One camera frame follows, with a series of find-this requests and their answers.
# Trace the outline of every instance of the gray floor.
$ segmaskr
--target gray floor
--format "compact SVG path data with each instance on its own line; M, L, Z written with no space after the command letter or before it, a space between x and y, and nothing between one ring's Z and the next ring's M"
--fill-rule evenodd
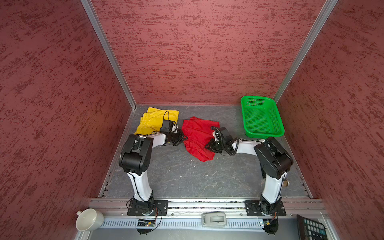
M240 231L203 231L189 229L156 229L147 236L139 235L136 229L99 228L92 231L90 240L118 240L118 239L146 239L146 240L298 240L299 233L296 219L279 219L279 229L276 235L265 232L240 232Z
M250 139L245 135L240 106L151 105L151 107L179 110L177 122L179 127L182 126L184 119L195 116L219 121L220 126L226 127L232 137ZM146 105L137 107L130 133L135 132L140 117L147 109ZM257 157L249 154L236 154L233 157L216 154L212 161L201 162L186 151L184 144L155 147L147 172L155 198L259 197L264 187ZM291 167L287 179L290 185L282 189L283 196L308 196L300 179L297 163ZM129 177L117 166L104 197L131 198L133 193Z

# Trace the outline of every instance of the aluminum frame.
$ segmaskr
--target aluminum frame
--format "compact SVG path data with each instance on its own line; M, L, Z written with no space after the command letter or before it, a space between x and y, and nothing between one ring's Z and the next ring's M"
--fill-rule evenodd
M289 68L284 80L282 81L279 89L277 90L275 96L273 97L275 102L278 102L283 95L283 92L288 87L290 81L293 78L293 75L296 73L301 62L303 61L305 55L311 48L313 42L315 41L317 35L319 35L320 30L323 28L325 22L327 21L329 15L331 14L333 8L335 7L338 0L327 0L322 9L319 12L315 22L312 25L307 37L305 38L303 45L301 46L299 52L296 55L296 58L293 60L291 67Z
M287 146L287 151L288 151L288 153L291 155L291 157L293 158L293 162L296 163L296 167L297 167L298 170L299 170L299 176L300 176L300 178L301 178L301 181L303 182L303 185L304 185L305 190L306 190L307 193L308 193L308 197L311 198L311 199L313 199L313 195L312 195L312 193L311 193L311 191L310 191L310 188L308 187L308 184L307 184L307 182L306 182L305 179L304 179L304 175L303 175L303 173L301 172L301 169L300 169L300 167L299 167L299 164L297 163L296 158L295 158L295 156L293 155L291 146L289 145L289 143L288 143L288 141L287 141L285 135L283 135L283 136L281 137L281 139L282 139L283 143Z
M136 219L137 216L127 216L126 202L130 199L91 199L90 208L94 208L103 213L105 218ZM221 211L225 212L228 219L266 219L271 217L248 217L245 211L245 200L259 200L258 198L170 198L168 213L164 219L196 219L201 218L205 212ZM301 216L318 219L326 226L327 236L331 240L339 240L335 228L321 199L294 199L282 198L287 213L285 217L296 218ZM75 240L88 240L90 231L78 232Z
M115 171L115 168L118 165L118 162L119 162L119 159L120 159L120 153L121 153L121 150L123 148L123 145L125 144L125 141L128 138L129 130L131 129L131 124L132 124L132 121L133 121L133 117L135 115L135 111L136 111L136 109L132 109L131 114L129 115L127 124L126 124L126 126L124 128L124 131L123 131L122 135L121 135L121 138L120 138L120 141L119 141L119 145L116 148L115 155L113 156L112 162L111 162L111 164L109 166L109 169L108 169L108 173L107 173L107 175L106 175L106 177L104 179L103 186L101 187L101 190L99 192L98 197L103 197L104 196L104 192L108 191L108 183L111 181L111 178L113 176L113 172Z
M109 62L112 65L112 68L116 74L116 77L120 82L120 85L125 93L125 96L129 101L129 104L131 105L131 108L136 109L135 99L133 98L133 95L131 93L131 90L129 89L127 81L125 80L124 74L121 71L120 65L116 59L115 54L113 53L111 45L109 44L109 41L107 39L107 36L105 35L103 27L101 26L101 23L99 21L99 18L97 17L96 11L92 5L91 0L80 0L80 1L85 9L85 12L88 15L89 20L91 21L93 29L95 30L96 35L99 38L99 41L105 51L105 54L107 55Z

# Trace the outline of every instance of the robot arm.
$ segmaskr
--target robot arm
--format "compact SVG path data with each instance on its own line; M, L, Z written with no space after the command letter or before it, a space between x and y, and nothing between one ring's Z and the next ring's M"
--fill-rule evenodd
M280 192L283 181L293 164L292 158L273 137L258 141L244 141L232 139L225 127L213 128L213 130L214 139L206 145L207 149L219 153L225 150L232 156L235 153L246 153L259 158L263 178L265 178L259 208L264 215L275 213L281 201Z
M150 214L154 206L153 191L146 172L152 148L167 142L177 146L186 139L181 129L177 129L176 123L170 120L163 120L160 132L147 136L129 135L120 154L119 166L128 174L135 192L135 205L144 214Z

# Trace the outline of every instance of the white cup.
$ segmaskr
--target white cup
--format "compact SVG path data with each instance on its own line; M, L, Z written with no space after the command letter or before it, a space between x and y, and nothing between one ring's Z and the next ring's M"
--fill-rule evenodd
M76 228L79 231L93 231L99 228L104 222L104 216L101 212L94 209L77 211Z

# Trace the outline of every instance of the red cloth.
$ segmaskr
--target red cloth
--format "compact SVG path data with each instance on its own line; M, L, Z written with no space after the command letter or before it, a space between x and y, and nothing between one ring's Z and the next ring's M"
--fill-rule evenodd
M184 120L183 130L184 135L188 140L184 141L185 148L194 157L202 162L210 161L214 158L215 153L205 149L205 145L213 138L211 127L220 128L219 122L210 120L202 120L197 117L191 117L189 120Z

